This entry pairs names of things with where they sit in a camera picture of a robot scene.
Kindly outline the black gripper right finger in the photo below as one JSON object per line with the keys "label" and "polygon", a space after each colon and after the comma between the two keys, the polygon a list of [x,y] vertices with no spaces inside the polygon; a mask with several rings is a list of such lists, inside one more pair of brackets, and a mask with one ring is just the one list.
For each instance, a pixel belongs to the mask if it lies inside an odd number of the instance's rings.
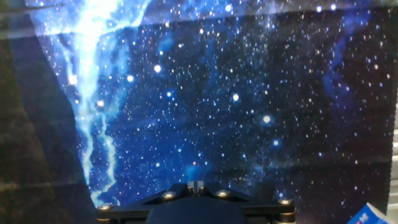
{"label": "black gripper right finger", "polygon": [[247,223],[296,224],[296,206],[291,198],[262,201],[247,194],[223,187],[219,182],[195,182],[195,195],[217,202],[236,205]]}

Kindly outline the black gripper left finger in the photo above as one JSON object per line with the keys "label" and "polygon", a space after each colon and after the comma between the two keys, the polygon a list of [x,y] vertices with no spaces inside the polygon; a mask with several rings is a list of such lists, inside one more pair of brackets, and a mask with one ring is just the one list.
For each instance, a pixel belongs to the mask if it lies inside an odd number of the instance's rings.
{"label": "black gripper left finger", "polygon": [[105,224],[126,223],[128,220],[141,222],[147,219],[150,211],[158,205],[174,202],[178,199],[194,196],[196,182],[172,184],[169,189],[154,195],[121,206],[115,203],[104,203],[96,209],[96,222]]}

